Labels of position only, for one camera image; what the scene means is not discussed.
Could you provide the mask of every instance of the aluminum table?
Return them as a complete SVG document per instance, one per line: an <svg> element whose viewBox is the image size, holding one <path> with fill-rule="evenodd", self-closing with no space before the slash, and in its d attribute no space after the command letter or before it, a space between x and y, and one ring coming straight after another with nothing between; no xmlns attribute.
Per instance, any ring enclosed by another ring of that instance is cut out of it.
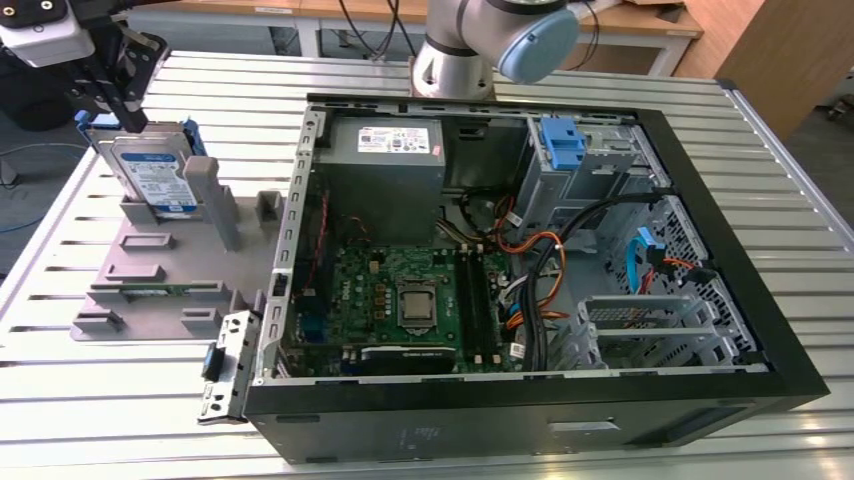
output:
<svg viewBox="0 0 854 480"><path fill-rule="evenodd" d="M153 120L193 116L223 183L254 196L287 191L306 93L406 95L407 74L403 63L175 52L146 107ZM665 112L832 395L677 449L293 467L251 425L197 426L207 342L70 338L122 221L119 182L90 152L0 287L0 477L854 477L854 235L741 94L592 73L496 85L500 100Z"/></svg>

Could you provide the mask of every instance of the power supply label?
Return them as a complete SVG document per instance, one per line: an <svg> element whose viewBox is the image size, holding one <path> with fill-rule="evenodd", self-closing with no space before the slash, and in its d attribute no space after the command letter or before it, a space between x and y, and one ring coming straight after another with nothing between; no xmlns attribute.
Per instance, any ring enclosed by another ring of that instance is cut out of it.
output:
<svg viewBox="0 0 854 480"><path fill-rule="evenodd" d="M146 201L162 212L193 212L197 197L181 176L181 162L170 153L123 153L126 170Z"/></svg>
<svg viewBox="0 0 854 480"><path fill-rule="evenodd" d="M359 153L430 154L426 128L365 127L359 129Z"/></svg>

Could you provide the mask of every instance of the white label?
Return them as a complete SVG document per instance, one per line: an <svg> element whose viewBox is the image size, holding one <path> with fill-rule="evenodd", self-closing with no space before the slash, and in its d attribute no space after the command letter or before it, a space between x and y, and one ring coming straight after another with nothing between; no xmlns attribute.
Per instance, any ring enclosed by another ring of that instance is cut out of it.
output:
<svg viewBox="0 0 854 480"><path fill-rule="evenodd" d="M278 13L279 15L290 15L294 10L290 8L255 7L257 13Z"/></svg>
<svg viewBox="0 0 854 480"><path fill-rule="evenodd" d="M510 356L513 358L525 358L525 345L522 345L521 343L512 343Z"/></svg>
<svg viewBox="0 0 854 480"><path fill-rule="evenodd" d="M508 221L517 227L522 225L522 217L513 212L508 212Z"/></svg>
<svg viewBox="0 0 854 480"><path fill-rule="evenodd" d="M426 128L365 127L359 130L359 153L430 153Z"/></svg>
<svg viewBox="0 0 854 480"><path fill-rule="evenodd" d="M159 211L186 213L197 210L197 197L190 184L179 176L181 164L169 153L123 153L129 175L146 201Z"/></svg>

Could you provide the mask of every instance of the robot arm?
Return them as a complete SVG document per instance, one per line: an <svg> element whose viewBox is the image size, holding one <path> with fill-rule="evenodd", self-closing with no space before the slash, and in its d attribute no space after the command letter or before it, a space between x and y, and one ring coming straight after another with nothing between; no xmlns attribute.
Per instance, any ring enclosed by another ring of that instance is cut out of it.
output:
<svg viewBox="0 0 854 480"><path fill-rule="evenodd" d="M134 32L118 15L173 0L0 0L0 40L73 98L117 115L131 133L146 128L141 104L166 41Z"/></svg>
<svg viewBox="0 0 854 480"><path fill-rule="evenodd" d="M174 0L0 0L5 49L31 67L49 67L73 98L113 111L141 133L142 100L166 41L134 32L119 14ZM493 67L517 83L541 80L578 37L568 0L433 0L428 41L413 69L418 95L482 99Z"/></svg>
<svg viewBox="0 0 854 480"><path fill-rule="evenodd" d="M493 67L516 83L534 83L566 59L578 39L568 0L432 0L428 38L413 66L417 94L482 99Z"/></svg>

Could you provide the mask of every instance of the blue latch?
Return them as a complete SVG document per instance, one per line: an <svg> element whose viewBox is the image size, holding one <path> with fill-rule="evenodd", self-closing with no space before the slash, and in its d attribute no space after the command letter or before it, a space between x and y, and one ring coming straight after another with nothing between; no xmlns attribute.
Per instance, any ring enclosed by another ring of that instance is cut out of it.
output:
<svg viewBox="0 0 854 480"><path fill-rule="evenodd" d="M578 131L572 118L541 119L542 139L552 153L552 167L556 170L576 170L582 164L585 135Z"/></svg>
<svg viewBox="0 0 854 480"><path fill-rule="evenodd" d="M122 124L119 119L113 113L94 114L86 110L81 110L75 115L75 122L78 122L78 131L86 138L90 145L93 145L93 137L90 136L90 128L98 130L122 130ZM199 124L187 119L182 122L185 126L185 135L187 135L187 142L193 149L194 155L207 156L207 150L205 143L202 142L202 135L199 135Z"/></svg>

